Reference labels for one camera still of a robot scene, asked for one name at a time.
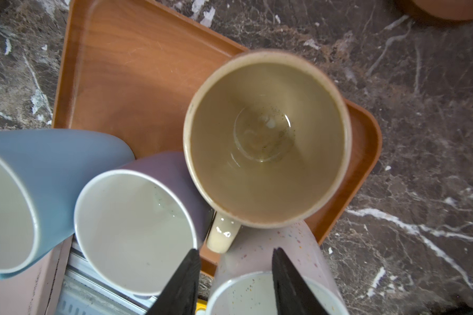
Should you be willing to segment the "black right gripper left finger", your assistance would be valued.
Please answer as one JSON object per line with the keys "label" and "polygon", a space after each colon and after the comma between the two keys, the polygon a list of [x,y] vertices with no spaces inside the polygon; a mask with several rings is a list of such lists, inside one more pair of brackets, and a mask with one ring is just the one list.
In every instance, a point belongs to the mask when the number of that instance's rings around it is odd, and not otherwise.
{"label": "black right gripper left finger", "polygon": [[156,302],[145,314],[195,314],[200,270],[199,250],[190,249]]}

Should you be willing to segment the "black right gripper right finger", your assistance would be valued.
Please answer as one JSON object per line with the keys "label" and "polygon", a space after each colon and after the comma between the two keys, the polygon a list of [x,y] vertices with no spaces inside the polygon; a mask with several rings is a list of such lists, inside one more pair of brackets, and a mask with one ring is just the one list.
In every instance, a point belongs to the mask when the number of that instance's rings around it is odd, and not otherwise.
{"label": "black right gripper right finger", "polygon": [[273,250],[272,274],[278,315],[328,315],[282,248]]}

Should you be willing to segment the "round brown wooden coaster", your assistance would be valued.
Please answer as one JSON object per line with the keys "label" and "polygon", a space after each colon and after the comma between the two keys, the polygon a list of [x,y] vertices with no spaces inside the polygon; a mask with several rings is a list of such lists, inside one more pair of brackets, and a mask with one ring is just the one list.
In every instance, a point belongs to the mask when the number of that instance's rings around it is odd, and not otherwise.
{"label": "round brown wooden coaster", "polygon": [[395,1],[408,15],[464,22],[473,20],[473,0]]}

